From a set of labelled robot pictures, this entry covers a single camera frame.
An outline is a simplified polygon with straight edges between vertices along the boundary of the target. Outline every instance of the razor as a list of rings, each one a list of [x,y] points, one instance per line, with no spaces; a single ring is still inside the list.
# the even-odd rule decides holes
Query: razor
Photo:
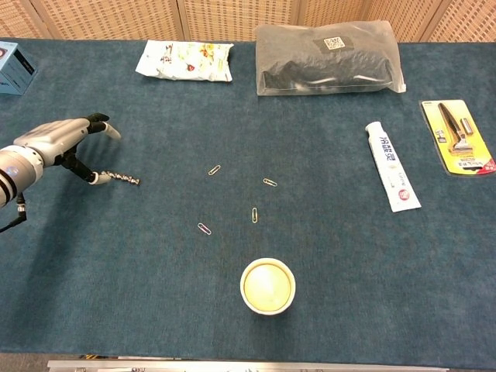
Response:
[[[472,151],[474,148],[467,141],[467,134],[470,135],[473,133],[468,120],[465,118],[460,120],[460,122],[463,124],[464,129],[467,131],[466,134],[462,130],[461,126],[458,124],[457,120],[454,118],[451,111],[446,107],[446,105],[444,105],[443,103],[439,103],[438,107],[441,111],[441,115],[443,116],[446,126],[449,127],[456,136],[456,142],[453,145],[453,148],[450,149],[450,151],[454,153],[466,153]]]

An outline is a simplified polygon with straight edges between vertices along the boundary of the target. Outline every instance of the paper cup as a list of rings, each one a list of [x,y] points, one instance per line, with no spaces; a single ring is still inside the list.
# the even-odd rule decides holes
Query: paper cup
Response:
[[[295,276],[284,263],[274,258],[260,258],[250,263],[239,283],[246,306],[262,315],[276,315],[286,310],[295,298]]]

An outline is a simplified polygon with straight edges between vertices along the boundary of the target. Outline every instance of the paper clip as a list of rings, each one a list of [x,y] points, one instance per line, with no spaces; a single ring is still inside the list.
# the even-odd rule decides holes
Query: paper clip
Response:
[[[211,170],[208,171],[208,175],[209,176],[213,176],[214,174],[216,174],[220,169],[220,165],[216,165],[215,167],[213,167]]]
[[[276,186],[277,186],[277,182],[274,182],[274,181],[272,181],[272,180],[269,180],[268,178],[264,178],[263,182],[264,182],[265,184],[268,184],[269,186],[274,186],[274,187],[276,187]]]
[[[201,222],[198,224],[198,228],[207,235],[212,234],[212,231],[210,231],[210,229],[207,226],[203,225]]]
[[[258,212],[257,212],[257,207],[253,208],[251,210],[251,222],[257,223],[258,222]]]

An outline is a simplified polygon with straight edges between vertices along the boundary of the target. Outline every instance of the snack bag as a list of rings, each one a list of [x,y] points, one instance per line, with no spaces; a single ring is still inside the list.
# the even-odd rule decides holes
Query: snack bag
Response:
[[[136,72],[169,80],[231,81],[232,44],[148,40]]]

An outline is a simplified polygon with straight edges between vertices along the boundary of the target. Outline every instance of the barcode label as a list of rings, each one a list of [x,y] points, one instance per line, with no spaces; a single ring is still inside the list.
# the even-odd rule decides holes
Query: barcode label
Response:
[[[458,167],[462,168],[482,168],[484,164],[476,160],[461,160],[458,162]]]
[[[340,37],[329,37],[328,39],[324,39],[324,43],[329,48],[329,50],[344,48],[344,42]]]

